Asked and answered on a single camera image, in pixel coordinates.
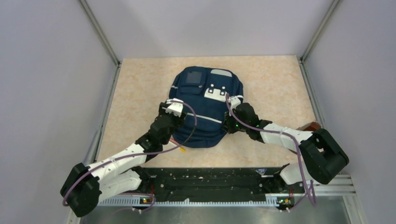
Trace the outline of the navy blue backpack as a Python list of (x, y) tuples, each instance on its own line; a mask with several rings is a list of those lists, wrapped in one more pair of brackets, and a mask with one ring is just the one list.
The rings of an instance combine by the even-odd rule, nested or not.
[(182, 100), (194, 112), (184, 109), (184, 125), (173, 133), (173, 139), (190, 148), (216, 146), (227, 133), (222, 129), (228, 111), (226, 94), (240, 101), (244, 98), (243, 83), (230, 70), (191, 66), (181, 71), (168, 97)]

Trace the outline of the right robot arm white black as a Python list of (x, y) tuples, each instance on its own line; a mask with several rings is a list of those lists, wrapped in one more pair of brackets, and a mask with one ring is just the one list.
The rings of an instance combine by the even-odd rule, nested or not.
[(349, 157), (323, 128), (303, 131), (259, 119), (249, 103), (227, 103), (223, 128), (228, 133), (245, 132), (250, 139), (282, 146), (297, 154), (297, 163), (284, 165), (274, 179), (279, 192), (287, 192), (294, 183), (306, 180), (328, 184), (349, 164)]

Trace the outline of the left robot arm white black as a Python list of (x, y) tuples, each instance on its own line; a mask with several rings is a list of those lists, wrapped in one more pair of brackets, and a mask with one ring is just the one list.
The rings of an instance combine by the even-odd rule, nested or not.
[(108, 198), (126, 191), (146, 192), (150, 181), (140, 165), (166, 152), (163, 147), (184, 124), (185, 108), (196, 120), (189, 104), (178, 99), (166, 100), (160, 104), (149, 130), (126, 149), (99, 162), (75, 165), (60, 190), (62, 205), (77, 217), (84, 217)]

